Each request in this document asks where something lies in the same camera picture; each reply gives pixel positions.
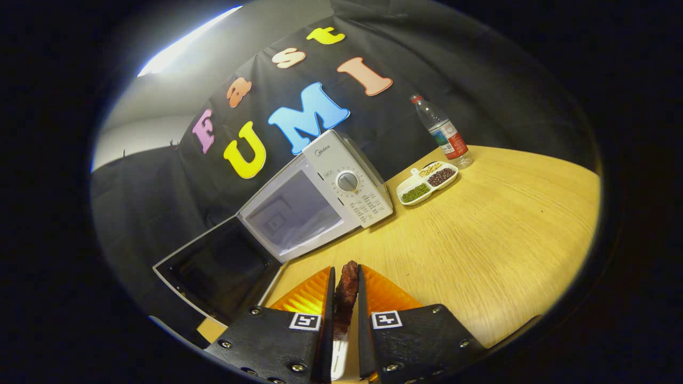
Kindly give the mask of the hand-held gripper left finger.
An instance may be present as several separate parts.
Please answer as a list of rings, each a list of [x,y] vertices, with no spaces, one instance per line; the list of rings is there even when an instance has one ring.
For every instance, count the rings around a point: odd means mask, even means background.
[[[207,353],[270,383],[330,383],[335,269],[326,267],[271,306],[244,310]]]

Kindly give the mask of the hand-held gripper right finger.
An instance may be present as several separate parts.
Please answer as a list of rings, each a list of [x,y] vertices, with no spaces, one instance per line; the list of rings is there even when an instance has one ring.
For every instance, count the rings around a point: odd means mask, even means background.
[[[357,300],[359,372],[370,383],[435,383],[487,353],[444,304],[420,304],[368,266]]]

